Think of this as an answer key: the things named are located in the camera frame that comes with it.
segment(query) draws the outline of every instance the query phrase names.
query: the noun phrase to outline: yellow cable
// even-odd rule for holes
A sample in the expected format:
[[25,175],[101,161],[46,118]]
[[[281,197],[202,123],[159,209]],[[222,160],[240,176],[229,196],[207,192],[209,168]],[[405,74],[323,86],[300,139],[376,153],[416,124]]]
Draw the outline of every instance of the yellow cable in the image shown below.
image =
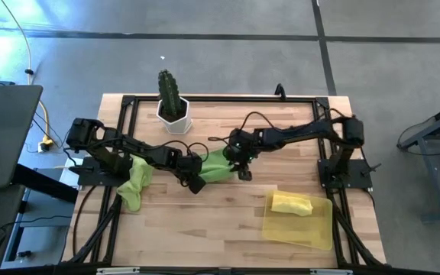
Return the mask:
[[44,135],[44,139],[42,140],[44,143],[48,143],[49,141],[52,142],[52,140],[49,137],[49,117],[47,114],[47,109],[45,108],[45,105],[43,104],[43,102],[41,100],[38,101],[38,105],[42,108],[42,110],[44,110],[44,120],[45,120],[45,135]]
[[[28,69],[31,70],[31,51],[30,51],[30,44],[28,43],[27,36],[24,34],[23,28],[21,28],[20,23],[18,23],[18,20],[16,20],[16,17],[13,15],[13,13],[9,9],[9,7],[6,5],[5,0],[1,0],[1,2],[5,6],[5,8],[8,10],[9,14],[13,18],[13,20],[15,21],[18,28],[20,29],[21,34],[23,34],[24,42],[27,44]],[[31,85],[31,76],[29,73],[27,73],[27,81],[28,81],[28,85]],[[44,111],[44,120],[45,120],[45,135],[44,135],[44,138],[42,139],[42,142],[44,142],[45,144],[51,145],[53,142],[50,139],[50,135],[49,135],[49,133],[50,133],[49,132],[49,116],[47,114],[47,109],[45,108],[45,105],[43,104],[43,102],[41,100],[38,101],[38,105],[40,105],[40,107]]]

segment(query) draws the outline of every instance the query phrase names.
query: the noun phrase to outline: desk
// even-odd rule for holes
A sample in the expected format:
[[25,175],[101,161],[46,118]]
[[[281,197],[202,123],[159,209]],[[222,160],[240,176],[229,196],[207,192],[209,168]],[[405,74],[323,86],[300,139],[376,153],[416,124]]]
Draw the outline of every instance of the desk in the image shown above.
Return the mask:
[[[116,127],[122,94],[104,94],[99,119]],[[330,106],[351,115],[348,97],[329,97]],[[190,102],[193,126],[186,135],[170,135],[156,118],[156,102],[141,102],[134,138],[149,144],[178,139],[190,144],[202,142],[210,150],[225,144],[207,137],[226,137],[239,127],[250,111],[265,114],[277,127],[309,123],[312,107],[301,103],[277,102]],[[129,118],[124,129],[128,129]],[[251,116],[246,130],[266,127],[262,118]],[[200,146],[194,151],[204,153]],[[353,157],[360,157],[355,152]],[[337,267],[334,251],[266,241],[261,237],[264,200],[267,190],[305,193],[325,197],[319,186],[317,141],[289,144],[282,150],[261,154],[250,165],[251,182],[230,180],[209,184],[198,195],[183,188],[170,173],[154,171],[152,184],[142,192],[139,212],[121,210],[115,253],[115,266],[175,267]],[[76,243],[80,248],[91,235],[98,220],[103,187],[97,187],[84,205]],[[74,214],[87,189],[79,192]],[[349,189],[348,202],[354,230],[374,256],[385,257],[374,208],[369,196]],[[108,240],[104,233],[101,254]],[[347,238],[341,236],[348,258]],[[72,230],[67,237],[63,260],[72,257]]]
[[[0,226],[15,222],[18,212],[23,210],[20,209],[20,204],[25,186],[67,202],[74,203],[76,201],[77,191],[73,188],[18,164],[18,158],[30,129],[42,89],[41,86],[0,86]],[[30,214],[33,213],[42,215],[42,212],[38,212],[36,209]],[[22,218],[25,220],[28,216],[23,215]],[[54,223],[62,221],[63,219],[52,220]],[[30,225],[43,226],[42,224],[35,222]],[[18,230],[22,232],[23,227],[15,225],[13,232]],[[12,250],[14,246],[18,248],[19,237],[15,237],[16,234],[10,234],[11,228],[9,226],[6,231],[6,238],[0,247],[0,265],[8,244],[10,244],[11,253],[8,252],[5,259],[11,258],[8,256],[9,254],[14,256],[16,252]]]

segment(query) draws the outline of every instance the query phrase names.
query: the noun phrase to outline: cactus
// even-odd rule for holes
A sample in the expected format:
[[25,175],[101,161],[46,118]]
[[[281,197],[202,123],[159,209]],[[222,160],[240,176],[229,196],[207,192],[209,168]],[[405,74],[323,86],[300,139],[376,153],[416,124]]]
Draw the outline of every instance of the cactus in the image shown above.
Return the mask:
[[177,115],[182,111],[180,91],[173,75],[167,70],[159,72],[159,93],[164,113],[170,117],[178,118]]

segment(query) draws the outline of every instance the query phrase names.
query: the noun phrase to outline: green cloth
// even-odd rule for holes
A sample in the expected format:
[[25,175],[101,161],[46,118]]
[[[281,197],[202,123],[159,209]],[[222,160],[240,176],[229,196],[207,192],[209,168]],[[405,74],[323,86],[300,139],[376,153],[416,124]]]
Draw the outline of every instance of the green cloth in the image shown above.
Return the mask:
[[230,172],[232,165],[228,165],[228,161],[223,156],[223,149],[210,152],[208,159],[202,164],[202,171],[199,176],[207,183],[213,183],[220,180],[228,180],[234,174]]
[[118,187],[116,193],[123,198],[128,210],[136,212],[141,208],[142,187],[149,186],[152,180],[153,167],[140,157],[132,158],[134,162],[130,169],[130,179]]
[[[233,175],[230,172],[232,166],[228,165],[222,152],[223,149],[211,152],[208,159],[202,164],[199,176],[207,183],[227,180]],[[142,188],[150,185],[154,168],[140,157],[132,156],[132,158],[134,162],[130,169],[130,180],[118,187],[116,193],[123,198],[129,211],[136,212],[141,208]]]

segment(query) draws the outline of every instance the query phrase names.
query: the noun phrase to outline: potted cactus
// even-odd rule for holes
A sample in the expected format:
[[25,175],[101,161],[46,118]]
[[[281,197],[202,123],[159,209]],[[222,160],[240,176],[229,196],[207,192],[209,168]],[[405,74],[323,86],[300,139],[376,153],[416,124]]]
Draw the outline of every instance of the potted cactus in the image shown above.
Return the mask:
[[176,80],[167,70],[159,72],[159,93],[157,117],[166,125],[170,134],[185,134],[192,124],[189,102],[180,97]]

